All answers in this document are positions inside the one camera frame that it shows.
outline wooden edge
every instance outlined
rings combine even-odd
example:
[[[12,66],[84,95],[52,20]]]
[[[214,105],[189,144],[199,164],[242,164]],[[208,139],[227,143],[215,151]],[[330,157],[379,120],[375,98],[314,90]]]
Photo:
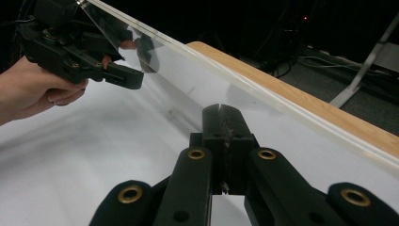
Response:
[[[346,113],[334,105],[330,105],[316,97],[313,97],[310,94],[253,68],[243,61],[216,50],[203,42],[193,41],[188,43],[187,46],[242,74],[265,88],[274,91],[281,97],[305,108],[324,120],[334,123],[354,136],[375,145],[386,153],[399,158],[398,136]]]

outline brass ring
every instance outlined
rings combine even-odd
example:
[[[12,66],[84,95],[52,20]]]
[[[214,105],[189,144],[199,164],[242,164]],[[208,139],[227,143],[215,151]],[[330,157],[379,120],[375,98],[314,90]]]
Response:
[[[341,190],[341,195],[346,201],[357,206],[366,207],[372,203],[366,195],[355,189],[345,188]]]
[[[258,151],[258,156],[262,159],[272,160],[275,159],[277,156],[274,152],[269,150],[260,150]]]
[[[205,152],[203,150],[191,150],[188,152],[188,157],[192,159],[201,159],[205,156]]]
[[[127,186],[118,195],[118,200],[124,204],[136,202],[143,195],[143,189],[140,186]]]

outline clear plastic panel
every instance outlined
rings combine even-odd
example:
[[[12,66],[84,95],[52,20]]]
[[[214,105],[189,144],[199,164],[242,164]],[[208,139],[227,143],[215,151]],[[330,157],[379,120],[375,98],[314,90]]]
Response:
[[[315,188],[354,183],[399,211],[393,156],[101,1],[78,3],[143,86],[90,82],[78,103],[0,127],[0,225],[88,225],[117,184],[168,177],[214,104],[238,108]],[[214,196],[212,224],[250,225],[243,201]]]

